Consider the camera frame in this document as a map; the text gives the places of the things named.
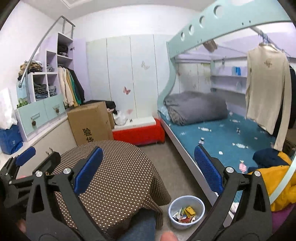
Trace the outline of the person's left hand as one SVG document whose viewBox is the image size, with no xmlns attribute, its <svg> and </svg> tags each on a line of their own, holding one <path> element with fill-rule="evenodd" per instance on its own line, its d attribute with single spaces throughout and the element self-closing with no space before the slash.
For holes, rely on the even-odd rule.
<svg viewBox="0 0 296 241">
<path fill-rule="evenodd" d="M 20 219 L 16 222 L 16 226 L 22 231 L 23 233 L 26 233 L 26 222 L 23 219 Z"/>
</svg>

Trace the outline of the person's right hand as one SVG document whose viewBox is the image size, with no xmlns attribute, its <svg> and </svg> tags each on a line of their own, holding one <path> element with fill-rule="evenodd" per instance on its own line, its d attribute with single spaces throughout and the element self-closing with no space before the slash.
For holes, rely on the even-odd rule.
<svg viewBox="0 0 296 241">
<path fill-rule="evenodd" d="M 167 231 L 162 234 L 160 241 L 179 241 L 179 240 L 172 231 Z"/>
</svg>

